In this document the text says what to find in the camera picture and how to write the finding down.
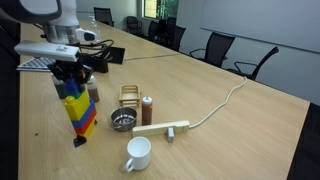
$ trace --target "white mug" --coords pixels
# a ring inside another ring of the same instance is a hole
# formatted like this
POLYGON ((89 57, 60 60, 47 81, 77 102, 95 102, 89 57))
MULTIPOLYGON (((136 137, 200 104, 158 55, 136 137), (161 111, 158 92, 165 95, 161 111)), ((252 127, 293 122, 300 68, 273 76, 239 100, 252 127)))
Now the white mug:
POLYGON ((135 137, 128 143, 127 151, 129 160, 126 163, 126 171, 142 170, 150 161, 151 143, 147 138, 135 137))

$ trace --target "window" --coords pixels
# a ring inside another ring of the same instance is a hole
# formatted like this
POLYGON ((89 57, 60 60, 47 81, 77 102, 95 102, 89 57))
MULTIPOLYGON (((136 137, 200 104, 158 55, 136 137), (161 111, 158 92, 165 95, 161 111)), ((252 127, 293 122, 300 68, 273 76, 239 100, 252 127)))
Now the window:
POLYGON ((167 19, 177 17, 179 0, 144 0, 144 17, 167 19))

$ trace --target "yellow lego brick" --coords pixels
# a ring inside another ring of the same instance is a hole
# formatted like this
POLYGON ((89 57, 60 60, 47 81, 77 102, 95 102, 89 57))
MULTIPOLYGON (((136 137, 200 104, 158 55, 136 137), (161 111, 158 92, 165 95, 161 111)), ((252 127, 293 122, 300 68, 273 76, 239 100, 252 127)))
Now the yellow lego brick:
POLYGON ((64 106, 71 120, 80 121, 81 117, 90 106, 88 92, 82 92, 78 99, 75 99, 73 96, 68 96, 64 106))
POLYGON ((78 134, 78 135, 79 135, 79 136, 82 136, 82 137, 85 137, 86 139, 88 139, 89 136, 90 136, 90 134, 91 134, 91 132, 92 132, 92 130, 93 130, 93 128, 94 128, 94 126, 95 126, 95 122, 96 122, 96 120, 94 119, 94 120, 91 122, 91 124, 89 125, 87 131, 86 131, 84 134, 78 134))

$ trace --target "white cable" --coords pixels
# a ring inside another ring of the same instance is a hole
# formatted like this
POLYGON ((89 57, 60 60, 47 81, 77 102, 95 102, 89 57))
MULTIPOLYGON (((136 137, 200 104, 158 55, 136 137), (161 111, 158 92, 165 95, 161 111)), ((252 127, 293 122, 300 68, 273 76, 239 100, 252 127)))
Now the white cable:
POLYGON ((228 95, 227 95, 227 97, 226 97, 226 100, 225 100, 222 104, 220 104, 218 107, 216 107, 213 111, 211 111, 205 118, 203 118, 203 119, 202 119, 201 121, 199 121, 198 123, 196 123, 196 124, 194 124, 194 125, 190 125, 190 126, 189 126, 189 129, 192 129, 192 128, 195 128, 195 127, 200 126, 200 125, 201 125, 202 123, 204 123, 213 113, 215 113, 215 112, 216 112, 218 109, 220 109, 222 106, 226 105, 226 104, 228 103, 229 97, 230 97, 230 95, 233 93, 233 91, 236 90, 236 89, 238 89, 238 88, 240 88, 240 87, 242 87, 243 85, 245 85, 245 84, 247 83, 247 81, 248 81, 247 77, 244 76, 244 82, 243 82, 242 84, 240 84, 240 85, 232 88, 232 89, 229 91, 229 93, 228 93, 228 95))

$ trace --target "mug handle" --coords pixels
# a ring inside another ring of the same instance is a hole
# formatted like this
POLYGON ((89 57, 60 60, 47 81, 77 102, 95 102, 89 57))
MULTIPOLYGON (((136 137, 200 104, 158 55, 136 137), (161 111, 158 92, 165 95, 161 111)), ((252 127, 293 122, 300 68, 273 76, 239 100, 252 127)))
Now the mug handle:
POLYGON ((131 172, 133 170, 132 161, 133 161, 133 158, 131 157, 126 164, 126 171, 127 172, 131 172))

